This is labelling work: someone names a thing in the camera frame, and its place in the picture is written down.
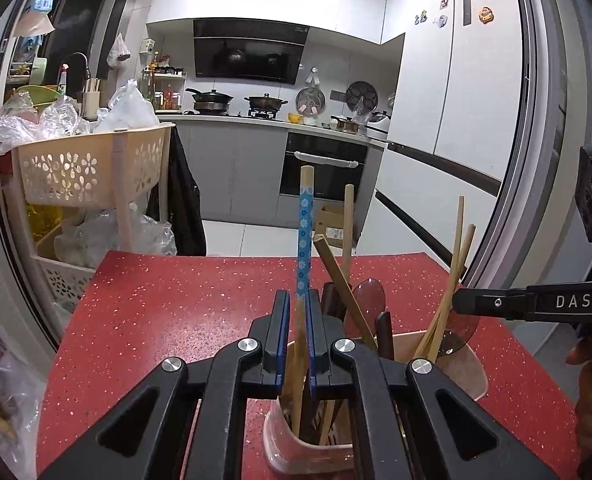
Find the brown pot on stove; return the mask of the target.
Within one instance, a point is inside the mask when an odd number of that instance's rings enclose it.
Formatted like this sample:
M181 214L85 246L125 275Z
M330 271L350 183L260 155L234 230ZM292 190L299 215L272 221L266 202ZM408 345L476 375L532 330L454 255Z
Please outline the brown pot on stove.
M248 116L252 118L274 119L282 106L287 104L287 101L273 98L268 93L263 96L246 96L245 100L249 105Z

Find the dark spoon black handle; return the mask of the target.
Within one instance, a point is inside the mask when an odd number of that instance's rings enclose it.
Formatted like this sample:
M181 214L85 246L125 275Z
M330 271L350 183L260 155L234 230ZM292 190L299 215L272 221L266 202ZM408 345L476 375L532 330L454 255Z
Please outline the dark spoon black handle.
M339 318L341 322L345 321L347 308L333 282L327 282L323 286L321 311L323 315Z

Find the cardboard box on floor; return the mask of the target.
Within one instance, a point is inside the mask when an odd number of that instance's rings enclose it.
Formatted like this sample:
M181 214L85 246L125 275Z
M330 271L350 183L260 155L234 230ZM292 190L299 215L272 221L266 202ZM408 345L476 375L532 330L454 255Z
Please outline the cardboard box on floor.
M328 244L341 249L346 224L343 205L325 204L314 215L314 234L324 235Z

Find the built-in black oven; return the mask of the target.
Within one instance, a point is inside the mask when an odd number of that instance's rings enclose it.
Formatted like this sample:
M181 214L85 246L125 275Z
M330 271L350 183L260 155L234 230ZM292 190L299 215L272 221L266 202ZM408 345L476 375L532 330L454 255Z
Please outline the built-in black oven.
M321 200L343 200L345 186L354 187L358 196L369 149L366 145L346 142L326 136L290 132L283 161L282 195L299 194L300 168L314 168L314 196Z

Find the white refrigerator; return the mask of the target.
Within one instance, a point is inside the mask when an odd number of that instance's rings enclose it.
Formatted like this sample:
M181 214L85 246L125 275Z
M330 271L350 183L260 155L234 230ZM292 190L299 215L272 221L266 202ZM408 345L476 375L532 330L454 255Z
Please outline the white refrigerator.
M459 204L479 247L520 111L520 0L386 0L383 36L403 48L357 252L437 258L452 248Z

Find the blue patterned bamboo chopstick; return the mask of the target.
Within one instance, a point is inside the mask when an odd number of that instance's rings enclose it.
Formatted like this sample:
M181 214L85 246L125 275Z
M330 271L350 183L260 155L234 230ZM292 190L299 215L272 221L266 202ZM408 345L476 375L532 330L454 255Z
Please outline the blue patterned bamboo chopstick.
M301 410L305 374L308 369L307 324L305 324L305 300L310 288L312 209L314 192L314 167L300 168L299 188L299 228L296 266L296 328L295 328L295 371L293 374L293 410L291 411L291 430L300 436Z

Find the bamboo chopstick yellow end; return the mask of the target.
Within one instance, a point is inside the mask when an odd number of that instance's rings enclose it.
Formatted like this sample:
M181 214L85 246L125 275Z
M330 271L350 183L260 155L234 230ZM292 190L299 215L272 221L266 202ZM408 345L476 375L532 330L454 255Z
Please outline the bamboo chopstick yellow end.
M456 234L454 234L453 252L447 285L443 291L439 307L433 315L427 330L425 330L423 338L416 347L416 350L413 354L414 359L421 358L430 362L435 362L438 356L443 332L445 331L445 326L447 323L449 308L451 306L452 295L454 289L456 289L456 281L458 280L459 275L464 207L465 198L460 196L458 201L458 214L456 215Z

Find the plain bamboo chopstick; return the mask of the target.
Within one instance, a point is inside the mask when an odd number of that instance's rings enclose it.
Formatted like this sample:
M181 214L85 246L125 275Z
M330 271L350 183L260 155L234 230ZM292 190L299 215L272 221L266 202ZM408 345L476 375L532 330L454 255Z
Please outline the plain bamboo chopstick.
M353 245L353 207L354 207L354 186L345 186L345 198L343 199L343 275L350 281L352 245Z

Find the beige utensil holder caddy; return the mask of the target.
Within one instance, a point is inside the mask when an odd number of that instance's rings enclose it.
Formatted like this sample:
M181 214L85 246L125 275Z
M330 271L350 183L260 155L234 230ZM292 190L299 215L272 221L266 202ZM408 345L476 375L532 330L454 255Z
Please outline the beige utensil holder caddy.
M398 362L411 359L412 347L418 344L424 332L412 332L393 336L393 351ZM481 399L488 389L488 378L476 354L468 344L441 358L438 367L447 374L457 386L461 387L473 400ZM384 386L383 379L377 386ZM360 386L362 400L366 408L363 410L366 422L376 422L376 415L395 414L395 407L386 386L379 388L381 393L375 393L372 386ZM383 402L391 404L391 410ZM279 399L273 401L270 411L264 421L263 445L270 467L279 474L297 476L297 474L335 474L339 471L352 469L353 452L349 430L348 415L341 416L340 422L333 422L329 432L329 443L314 445L302 441L291 432L289 416L291 415L291 400Z

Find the clear plastic bag on floor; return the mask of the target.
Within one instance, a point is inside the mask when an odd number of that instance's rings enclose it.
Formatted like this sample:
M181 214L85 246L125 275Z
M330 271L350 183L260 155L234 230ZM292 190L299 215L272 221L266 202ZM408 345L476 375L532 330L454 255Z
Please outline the clear plastic bag on floor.
M16 479L36 479L46 382L10 351L0 357L0 458Z

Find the long bamboo chopstick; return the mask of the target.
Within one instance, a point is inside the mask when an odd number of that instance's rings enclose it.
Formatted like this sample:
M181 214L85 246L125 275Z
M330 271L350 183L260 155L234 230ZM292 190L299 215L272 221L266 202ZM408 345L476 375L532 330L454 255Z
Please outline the long bamboo chopstick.
M429 339L426 344L427 359L436 362L443 356L452 356L470 341L471 336L476 332L479 317L474 315L459 314L452 307L454 294L458 291L461 283L460 277L465 270L465 262L470 253L476 226L467 226L464 240L461 244L460 262L458 276L449 280L445 293L443 294L438 310L429 326Z

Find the black range hood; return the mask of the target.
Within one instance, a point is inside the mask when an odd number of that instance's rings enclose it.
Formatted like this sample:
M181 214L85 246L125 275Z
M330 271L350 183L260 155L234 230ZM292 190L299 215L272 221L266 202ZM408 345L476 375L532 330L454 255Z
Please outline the black range hood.
M253 18L193 21L198 78L295 84L310 27Z

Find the beige plastic storage cart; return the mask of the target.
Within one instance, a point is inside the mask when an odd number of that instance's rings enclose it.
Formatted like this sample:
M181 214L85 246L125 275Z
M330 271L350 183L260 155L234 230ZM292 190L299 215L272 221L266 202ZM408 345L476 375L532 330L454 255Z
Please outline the beige plastic storage cart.
M26 205L117 212L120 249L133 252L130 205L152 188L158 190L159 218L168 219L168 168L172 122L139 129L64 136L23 144L10 151L12 200L29 256L54 301L75 302L84 295L94 271L55 259L56 226L32 240Z

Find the black wok on stove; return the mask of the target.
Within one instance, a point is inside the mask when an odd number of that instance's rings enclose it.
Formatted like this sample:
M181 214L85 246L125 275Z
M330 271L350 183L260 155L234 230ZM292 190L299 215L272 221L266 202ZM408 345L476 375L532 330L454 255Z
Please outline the black wok on stove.
M233 98L228 94L210 90L207 92L187 88L194 100L194 110L203 115L226 115Z

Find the black hanging cloth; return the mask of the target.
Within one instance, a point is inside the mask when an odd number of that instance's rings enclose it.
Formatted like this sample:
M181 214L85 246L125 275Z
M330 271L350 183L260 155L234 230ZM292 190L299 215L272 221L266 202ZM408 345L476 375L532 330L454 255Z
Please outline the black hanging cloth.
M200 191L194 179L177 127L170 133L167 169L167 220L159 216L159 185L149 194L145 216L153 220L157 236L153 248L161 255L206 257L207 240L201 218Z

